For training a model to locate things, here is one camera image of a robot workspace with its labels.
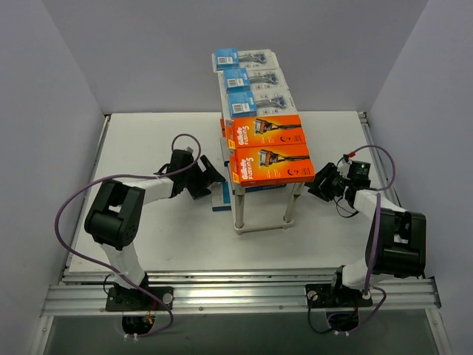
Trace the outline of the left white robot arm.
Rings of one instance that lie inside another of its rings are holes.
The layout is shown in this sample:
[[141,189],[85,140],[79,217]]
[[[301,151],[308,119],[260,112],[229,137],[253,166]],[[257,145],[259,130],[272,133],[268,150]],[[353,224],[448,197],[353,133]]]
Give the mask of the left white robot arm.
[[84,223],[106,253],[109,264],[117,269],[113,290],[132,310],[144,308],[149,301],[148,275],[141,267],[134,239],[139,229],[143,207],[148,203],[178,196],[187,190],[195,200],[211,193],[212,183],[225,178],[206,156],[199,165],[190,149],[176,149],[152,179],[123,183],[111,179],[102,182]]

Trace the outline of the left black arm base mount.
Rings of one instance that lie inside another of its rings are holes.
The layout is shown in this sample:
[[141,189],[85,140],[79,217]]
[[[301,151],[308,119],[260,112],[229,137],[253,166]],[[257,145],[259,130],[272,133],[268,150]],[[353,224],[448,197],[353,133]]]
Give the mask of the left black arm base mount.
[[[174,289],[172,287],[151,287],[149,293],[172,309]],[[165,311],[165,306],[154,298],[136,289],[113,286],[108,291],[105,310],[111,312]]]

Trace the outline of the Gillette SkinGuard blister pack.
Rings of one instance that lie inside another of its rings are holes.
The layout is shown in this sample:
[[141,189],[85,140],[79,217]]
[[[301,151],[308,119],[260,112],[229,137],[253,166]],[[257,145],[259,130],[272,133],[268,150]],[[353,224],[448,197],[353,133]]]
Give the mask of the Gillette SkinGuard blister pack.
[[260,91],[270,89],[287,89],[288,85],[280,69],[250,70],[235,68],[217,73],[222,92]]

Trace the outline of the clear blue-card razor blister pack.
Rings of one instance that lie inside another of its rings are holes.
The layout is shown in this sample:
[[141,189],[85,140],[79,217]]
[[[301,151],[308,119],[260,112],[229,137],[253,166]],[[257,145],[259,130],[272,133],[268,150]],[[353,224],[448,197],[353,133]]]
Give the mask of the clear blue-card razor blister pack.
[[298,113],[287,89],[230,92],[222,94],[221,101],[223,116],[230,119]]

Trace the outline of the orange Fusion5 razor box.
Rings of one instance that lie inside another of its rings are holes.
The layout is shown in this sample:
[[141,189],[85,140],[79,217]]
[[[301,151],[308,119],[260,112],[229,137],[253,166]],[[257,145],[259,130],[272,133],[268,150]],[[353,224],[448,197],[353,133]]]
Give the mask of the orange Fusion5 razor box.
[[220,118],[220,126],[221,126],[222,136],[225,138],[226,137],[226,128],[225,128],[225,120],[224,120],[223,117]]
[[274,115],[225,120],[230,149],[306,143],[299,115]]
[[238,148],[230,154],[229,171],[242,187],[310,183],[316,176],[303,143]]

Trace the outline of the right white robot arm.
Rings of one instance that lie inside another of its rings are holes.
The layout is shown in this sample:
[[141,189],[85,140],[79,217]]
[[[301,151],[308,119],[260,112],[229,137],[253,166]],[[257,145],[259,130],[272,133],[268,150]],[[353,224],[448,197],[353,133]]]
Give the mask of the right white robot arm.
[[355,290],[367,293],[389,278],[419,277],[426,267],[426,217],[395,205],[371,187],[370,165],[351,160],[337,167],[327,163],[307,183],[308,192],[330,202],[345,200],[355,215],[371,222],[364,256],[341,266],[328,287],[336,305],[347,304]]

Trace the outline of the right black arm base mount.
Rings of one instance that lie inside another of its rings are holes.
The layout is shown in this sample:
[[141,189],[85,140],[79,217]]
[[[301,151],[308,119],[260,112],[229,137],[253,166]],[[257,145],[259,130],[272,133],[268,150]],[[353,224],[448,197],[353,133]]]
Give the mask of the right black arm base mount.
[[329,283],[306,284],[307,306],[310,308],[368,308],[372,297],[364,297],[361,291],[342,286],[333,290]]

